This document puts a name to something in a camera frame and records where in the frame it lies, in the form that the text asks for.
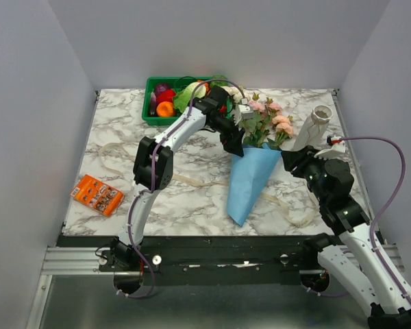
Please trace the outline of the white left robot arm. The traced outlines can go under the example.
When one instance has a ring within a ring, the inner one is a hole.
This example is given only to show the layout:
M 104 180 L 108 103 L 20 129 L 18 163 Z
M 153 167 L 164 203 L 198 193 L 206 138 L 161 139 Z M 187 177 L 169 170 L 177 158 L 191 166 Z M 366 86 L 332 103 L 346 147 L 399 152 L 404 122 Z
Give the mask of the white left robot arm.
M 243 129 L 232 119 L 220 113 L 229 99 L 221 86 L 214 86 L 203 98 L 189 101 L 183 114 L 163 133 L 140 140 L 134 161 L 134 199 L 118 236 L 110 244 L 114 262 L 124 271 L 132 270 L 145 257 L 138 250 L 152 205 L 173 177 L 173 159 L 176 151 L 196 132 L 209 126 L 219 133 L 223 149 L 233 155 L 244 156 Z

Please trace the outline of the pink artificial flower bouquet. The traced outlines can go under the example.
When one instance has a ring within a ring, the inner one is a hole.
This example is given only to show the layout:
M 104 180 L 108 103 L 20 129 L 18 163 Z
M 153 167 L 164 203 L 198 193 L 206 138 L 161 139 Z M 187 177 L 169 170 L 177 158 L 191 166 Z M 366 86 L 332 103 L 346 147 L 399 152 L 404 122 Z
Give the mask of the pink artificial flower bouquet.
M 270 97 L 253 93 L 248 104 L 253 109 L 252 119 L 242 119 L 239 126 L 245 130 L 242 143 L 247 146 L 281 150 L 282 144 L 293 138 L 293 117 Z

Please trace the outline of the blue wrapping paper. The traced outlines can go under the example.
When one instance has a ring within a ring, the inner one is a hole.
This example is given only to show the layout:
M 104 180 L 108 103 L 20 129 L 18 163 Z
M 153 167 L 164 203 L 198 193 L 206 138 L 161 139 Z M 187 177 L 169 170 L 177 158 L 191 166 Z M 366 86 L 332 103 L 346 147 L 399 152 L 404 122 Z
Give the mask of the blue wrapping paper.
M 281 158 L 281 151 L 266 143 L 242 146 L 244 156 L 232 157 L 226 211 L 242 227 Z

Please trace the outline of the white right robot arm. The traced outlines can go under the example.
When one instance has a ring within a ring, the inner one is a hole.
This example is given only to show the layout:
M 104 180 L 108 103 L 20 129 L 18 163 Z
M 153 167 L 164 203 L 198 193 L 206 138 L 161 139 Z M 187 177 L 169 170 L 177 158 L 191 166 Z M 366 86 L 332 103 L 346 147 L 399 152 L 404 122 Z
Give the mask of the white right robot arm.
M 374 227 L 350 195 L 354 178 L 349 164 L 327 159 L 312 146 L 283 151 L 284 168 L 305 179 L 319 203 L 322 220 L 354 256 L 354 265 L 332 237 L 319 234 L 305 241 L 301 259 L 335 277 L 360 305 L 370 328 L 411 328 L 411 286 L 377 240 Z

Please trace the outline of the beige printed ribbon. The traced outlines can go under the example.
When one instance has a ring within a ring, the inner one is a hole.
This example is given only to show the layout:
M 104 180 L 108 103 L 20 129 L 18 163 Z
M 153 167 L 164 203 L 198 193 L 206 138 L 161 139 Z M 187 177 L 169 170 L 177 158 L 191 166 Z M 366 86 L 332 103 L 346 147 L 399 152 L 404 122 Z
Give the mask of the beige printed ribbon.
M 100 158 L 101 164 L 103 166 L 103 168 L 105 168 L 106 170 L 115 173 L 116 175 L 121 175 L 122 177 L 124 176 L 124 174 L 116 169 L 110 168 L 108 166 L 105 165 L 104 160 L 103 160 L 103 155 L 105 152 L 109 152 L 111 149 L 117 149 L 118 151 L 120 151 L 123 155 L 125 155 L 127 158 L 129 158 L 131 161 L 134 161 L 134 157 L 123 148 L 123 144 L 122 143 L 108 143 L 105 144 L 103 147 L 101 147 L 98 150 L 98 157 Z M 203 188 L 203 187 L 210 187 L 210 186 L 216 186 L 216 185 L 221 185 L 221 186 L 229 186 L 229 182 L 227 180 L 224 181 L 214 181 L 214 182 L 200 182 L 198 180 L 194 180 L 192 178 L 187 178 L 186 176 L 182 176 L 182 175 L 178 175 L 176 173 L 173 174 L 173 179 L 177 182 L 182 182 L 184 184 L 196 187 L 196 188 Z M 274 196 L 274 195 L 270 195 L 268 193 L 263 193 L 261 192 L 259 195 L 260 199 L 264 199 L 267 200 L 269 202 L 273 202 L 274 204 L 279 205 L 279 207 L 282 209 L 282 214 L 285 218 L 285 220 L 287 220 L 287 222 L 289 222 L 292 226 L 295 226 L 296 228 L 305 228 L 307 226 L 309 226 L 315 216 L 316 216 L 316 211 L 314 209 L 311 210 L 310 213 L 308 213 L 305 217 L 303 217 L 301 220 L 296 220 L 293 217 L 290 216 L 289 213 L 289 205 L 282 201 L 280 198 Z

